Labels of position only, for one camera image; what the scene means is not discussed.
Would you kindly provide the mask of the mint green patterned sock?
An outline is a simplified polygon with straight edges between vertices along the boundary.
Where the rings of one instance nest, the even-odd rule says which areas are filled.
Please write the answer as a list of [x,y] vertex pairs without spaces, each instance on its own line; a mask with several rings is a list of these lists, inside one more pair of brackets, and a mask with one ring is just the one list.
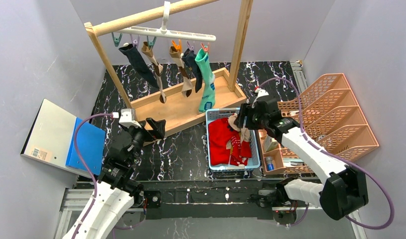
[[212,109],[215,105],[215,75],[212,72],[209,61],[209,54],[201,48],[195,58],[195,62],[199,67],[204,81],[204,90],[199,105],[199,112],[204,113],[208,109]]

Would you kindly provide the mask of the coral clothespin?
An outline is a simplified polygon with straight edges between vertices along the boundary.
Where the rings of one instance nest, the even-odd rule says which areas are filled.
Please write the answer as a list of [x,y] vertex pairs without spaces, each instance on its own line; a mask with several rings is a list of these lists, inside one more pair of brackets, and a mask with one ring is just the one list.
[[208,42],[207,44],[201,43],[201,49],[208,54],[210,51],[210,43]]

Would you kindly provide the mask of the lilac clothespin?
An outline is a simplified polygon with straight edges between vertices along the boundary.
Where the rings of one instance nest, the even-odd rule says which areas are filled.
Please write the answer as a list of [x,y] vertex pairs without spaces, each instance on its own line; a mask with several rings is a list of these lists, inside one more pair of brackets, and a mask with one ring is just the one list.
[[195,48],[195,42],[194,41],[193,42],[186,41],[186,44],[187,44],[187,49],[189,51],[194,51],[194,48]]
[[138,46],[139,46],[140,35],[137,35],[136,37],[133,37],[133,35],[130,34],[130,39],[131,39],[132,45],[133,45],[134,47],[138,47]]

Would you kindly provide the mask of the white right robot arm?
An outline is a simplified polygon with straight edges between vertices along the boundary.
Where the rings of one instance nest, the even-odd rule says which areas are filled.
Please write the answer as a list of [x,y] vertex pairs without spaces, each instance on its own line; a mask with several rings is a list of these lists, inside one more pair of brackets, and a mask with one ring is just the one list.
[[274,198],[278,202],[304,201],[321,207],[334,220],[368,204],[365,173],[328,155],[301,131],[295,119],[282,116],[276,100],[263,96],[252,104],[241,104],[234,124],[238,128],[265,130],[280,145],[294,152],[319,178],[320,183],[295,177],[277,183]]

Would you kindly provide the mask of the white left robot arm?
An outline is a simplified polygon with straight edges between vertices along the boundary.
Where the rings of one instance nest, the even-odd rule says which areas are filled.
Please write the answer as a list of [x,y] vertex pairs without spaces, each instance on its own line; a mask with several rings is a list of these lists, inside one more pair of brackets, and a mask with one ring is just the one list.
[[123,126],[131,136],[128,146],[105,159],[98,177],[92,176],[94,191],[65,239],[105,239],[116,223],[143,192],[143,185],[131,179],[133,163],[144,143],[165,137],[166,120],[146,118]]

